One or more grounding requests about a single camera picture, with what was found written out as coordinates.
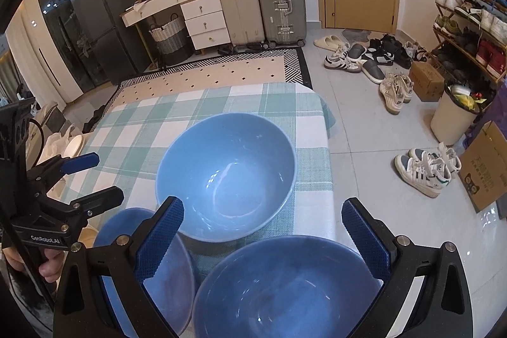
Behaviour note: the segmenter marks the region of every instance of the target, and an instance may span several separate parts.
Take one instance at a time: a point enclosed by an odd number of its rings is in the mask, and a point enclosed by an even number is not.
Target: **gray slipper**
[[[366,49],[364,48],[364,46],[362,46],[360,43],[356,43],[348,51],[347,57],[350,59],[351,62],[357,62],[361,59],[361,56],[363,56],[365,52]]]
[[[385,79],[384,72],[378,67],[376,61],[372,59],[363,63],[363,72],[373,83],[380,84]]]

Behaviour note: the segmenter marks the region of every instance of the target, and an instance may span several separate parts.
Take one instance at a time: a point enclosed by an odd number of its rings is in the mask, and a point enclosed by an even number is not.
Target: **beige slipper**
[[[332,50],[333,52],[336,51],[341,45],[343,45],[343,42],[335,35],[331,36],[324,36],[323,38],[316,39],[313,41],[313,44],[317,46],[318,48]]]

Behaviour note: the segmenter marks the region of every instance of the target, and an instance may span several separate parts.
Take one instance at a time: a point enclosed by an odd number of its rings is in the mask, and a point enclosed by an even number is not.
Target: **light blue bowl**
[[[132,235],[139,224],[151,218],[154,212],[144,208],[129,208],[112,216],[102,227],[93,246],[110,245],[118,236]],[[137,338],[111,277],[102,277],[107,296],[123,334]],[[190,256],[176,234],[153,278],[146,279],[144,287],[151,300],[174,332],[182,334],[190,322],[196,282]]]
[[[194,300],[196,338],[345,338],[380,289],[361,257],[324,238],[269,238],[206,277]]]
[[[183,132],[157,172],[157,203],[183,201],[179,231],[205,242],[246,237],[280,211],[296,182],[296,152],[262,116],[224,113]]]

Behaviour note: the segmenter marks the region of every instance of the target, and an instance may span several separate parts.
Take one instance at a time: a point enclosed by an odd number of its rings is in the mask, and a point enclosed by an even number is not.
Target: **silver suitcase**
[[[270,48],[277,43],[305,45],[305,0],[260,0],[260,9]]]
[[[234,46],[264,42],[259,0],[220,0]]]

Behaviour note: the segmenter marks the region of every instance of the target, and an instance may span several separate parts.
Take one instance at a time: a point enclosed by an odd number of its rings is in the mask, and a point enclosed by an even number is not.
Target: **bowl rim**
[[[224,115],[251,115],[251,116],[254,116],[256,118],[263,119],[263,120],[269,122],[270,124],[272,124],[273,126],[275,126],[276,128],[278,128],[278,130],[280,130],[280,132],[282,132],[282,134],[285,136],[285,138],[287,139],[287,142],[288,142],[289,146],[291,147],[292,158],[294,160],[294,176],[292,177],[291,186],[290,186],[289,190],[287,191],[287,195],[286,195],[285,199],[283,200],[283,202],[280,204],[280,207],[266,221],[264,221],[260,225],[256,226],[252,230],[249,230],[246,233],[242,233],[241,236],[234,236],[234,235],[232,235],[230,237],[224,237],[224,238],[220,238],[220,239],[209,239],[209,238],[199,237],[199,236],[196,236],[194,234],[189,234],[189,233],[183,231],[181,229],[181,227],[178,230],[178,232],[182,233],[186,237],[195,239],[196,241],[210,242],[210,243],[214,243],[214,244],[221,243],[221,242],[237,241],[238,239],[245,238],[245,237],[247,237],[249,235],[252,235],[254,232],[256,232],[259,229],[261,229],[262,227],[266,226],[275,216],[278,215],[278,213],[281,211],[281,209],[287,203],[287,200],[291,197],[292,193],[294,192],[294,188],[296,186],[296,181],[297,181],[297,177],[298,177],[298,157],[296,155],[296,148],[295,148],[294,144],[292,143],[291,138],[288,137],[288,135],[286,134],[286,132],[282,128],[280,128],[277,124],[275,124],[272,120],[268,119],[267,117],[259,115],[259,114],[256,114],[256,113],[251,113],[251,112],[222,112],[222,113],[218,113],[216,115],[208,116],[207,118],[204,118],[204,119],[200,120],[199,122],[197,122],[196,124],[192,125],[190,128],[184,130],[181,134],[178,135],[178,137],[176,139],[174,139],[174,141],[171,143],[171,145],[166,149],[166,152],[164,153],[164,156],[162,157],[162,160],[160,161],[159,166],[157,168],[157,175],[155,177],[155,198],[156,198],[156,202],[157,202],[157,208],[161,205],[161,203],[159,204],[159,199],[158,199],[159,198],[158,197],[159,172],[160,172],[160,167],[162,165],[162,162],[164,161],[164,158],[165,158],[166,154],[168,153],[168,151],[178,141],[179,138],[181,138],[187,131],[189,131],[190,129],[192,129],[194,126],[197,126],[197,125],[201,124],[202,122],[207,121],[209,119],[217,118],[219,116],[224,116]]]
[[[337,241],[334,241],[333,239],[316,237],[316,236],[313,236],[313,235],[301,235],[301,234],[282,235],[282,236],[279,236],[279,237],[271,237],[271,238],[261,239],[259,241],[254,241],[251,244],[245,245],[244,247],[241,247],[241,248],[237,249],[232,254],[229,254],[224,259],[222,259],[209,272],[209,274],[206,276],[206,278],[204,278],[204,280],[201,282],[201,285],[199,286],[199,289],[197,290],[197,294],[196,294],[196,296],[194,298],[194,303],[192,304],[192,327],[193,327],[193,331],[194,331],[194,334],[195,334],[196,338],[199,338],[199,334],[198,334],[198,331],[197,331],[196,325],[195,325],[195,319],[196,319],[196,314],[195,313],[196,313],[196,308],[197,308],[197,302],[199,301],[199,299],[201,299],[201,295],[205,293],[204,292],[205,290],[209,291],[210,288],[207,287],[207,285],[215,280],[214,279],[215,277],[213,277],[213,275],[215,273],[217,273],[217,272],[221,273],[225,269],[225,266],[228,265],[228,263],[230,261],[235,261],[236,260],[237,256],[240,254],[240,252],[244,253],[244,251],[246,249],[253,248],[253,246],[257,246],[259,248],[262,248],[263,244],[265,244],[265,243],[274,242],[274,241],[283,240],[283,239],[311,239],[311,240],[316,241],[316,242],[322,242],[322,243],[325,243],[325,244],[329,244],[329,245],[331,245],[333,247],[341,248],[341,249],[344,249],[344,250],[346,250],[348,252],[351,252],[353,255],[355,255],[361,261],[364,262],[363,257],[361,257],[361,255],[357,251],[354,251],[353,249],[349,248],[348,246],[343,245],[343,244],[341,244],[341,243],[339,243]],[[378,279],[375,279],[375,278],[373,278],[373,280],[378,283],[378,285],[379,285],[379,291],[380,291],[380,289],[382,288],[382,281],[380,281]]]
[[[122,209],[121,211],[118,211],[118,213],[116,213],[115,215],[111,216],[106,222],[104,222],[104,224],[102,225],[102,227],[100,228],[100,230],[98,232],[100,232],[104,228],[104,226],[107,224],[107,222],[109,220],[111,220],[112,218],[114,218],[118,214],[121,214],[123,211],[127,211],[127,210],[139,211],[139,212],[149,212],[151,214],[151,216],[148,217],[148,218],[145,218],[145,219],[150,219],[155,214],[155,211],[152,211],[151,209],[148,209],[148,208],[142,208],[142,207],[125,208],[125,209]],[[185,246],[185,244],[183,243],[183,240],[181,239],[181,237],[177,233],[174,234],[174,238],[172,239],[171,243],[173,243],[175,240],[179,244],[179,247],[181,247],[181,250],[183,251],[184,262],[188,266],[188,269],[189,269],[190,283],[191,283],[190,294],[192,296],[190,310],[188,311],[188,315],[187,315],[187,317],[185,319],[184,326],[182,327],[182,330],[180,332],[175,331],[178,335],[181,335],[181,334],[183,334],[183,332],[187,329],[187,327],[190,324],[190,320],[192,318],[192,310],[194,308],[194,300],[195,300],[195,297],[196,297],[196,294],[197,294],[196,291],[198,290],[198,288],[197,288],[197,281],[196,281],[196,278],[195,278],[196,274],[194,272],[194,266],[193,266],[190,254],[188,252],[188,249]]]

